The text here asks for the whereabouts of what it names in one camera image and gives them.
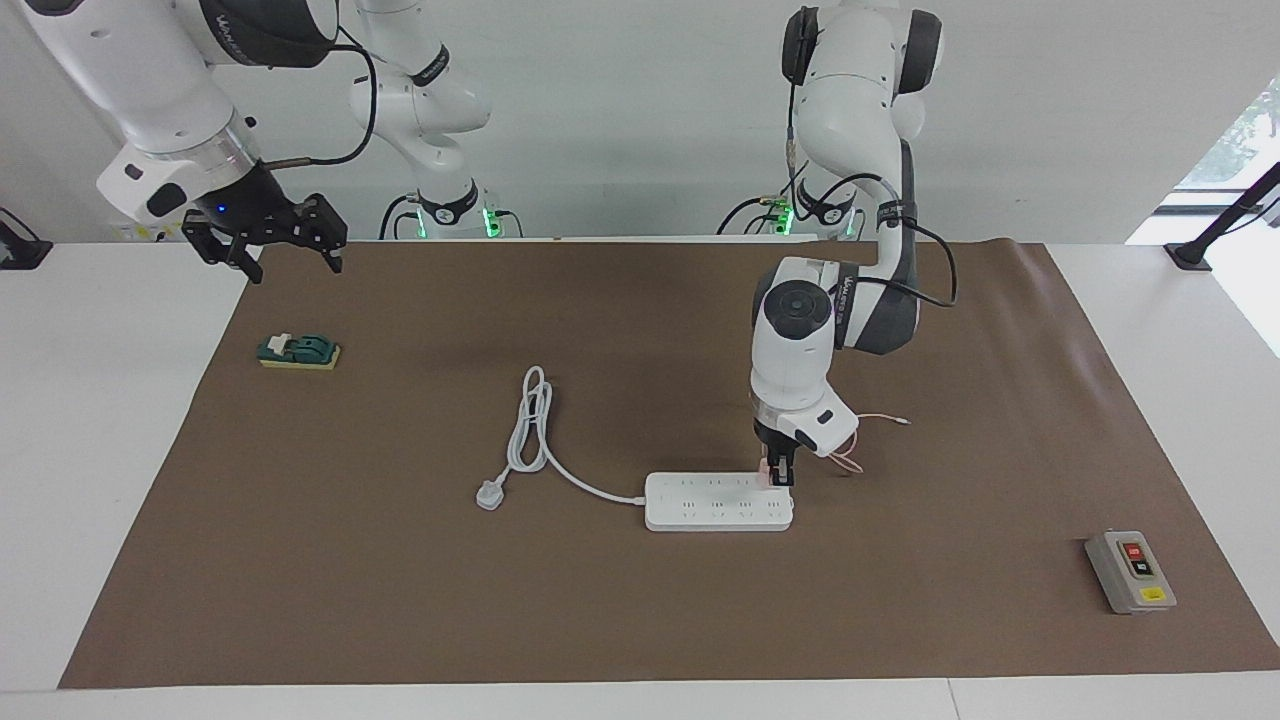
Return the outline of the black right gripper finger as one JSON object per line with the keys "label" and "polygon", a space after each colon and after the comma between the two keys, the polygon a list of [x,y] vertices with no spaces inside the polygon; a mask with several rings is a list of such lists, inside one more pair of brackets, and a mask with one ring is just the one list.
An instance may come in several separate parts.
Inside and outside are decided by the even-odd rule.
{"label": "black right gripper finger", "polygon": [[204,263],[237,269],[252,284],[262,282],[262,268],[248,252],[244,237],[236,236],[229,242],[223,242],[207,218],[186,218],[183,236]]}
{"label": "black right gripper finger", "polygon": [[348,225],[324,195],[306,197],[305,233],[311,240],[314,249],[323,255],[330,270],[342,273]]}

